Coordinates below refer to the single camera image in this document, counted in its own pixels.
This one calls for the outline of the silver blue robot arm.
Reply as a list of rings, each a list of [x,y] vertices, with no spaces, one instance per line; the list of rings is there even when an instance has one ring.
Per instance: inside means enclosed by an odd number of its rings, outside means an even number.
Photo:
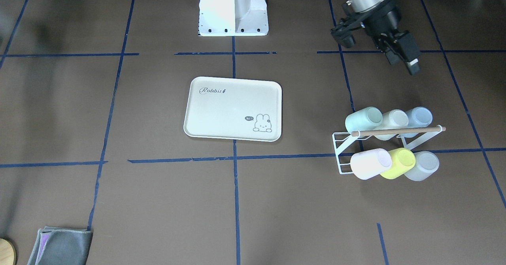
[[[421,51],[410,31],[400,31],[402,18],[396,0],[347,0],[345,18],[331,29],[331,36],[341,46],[355,46],[353,32],[363,29],[375,47],[391,65],[404,63],[410,75],[419,73]]]

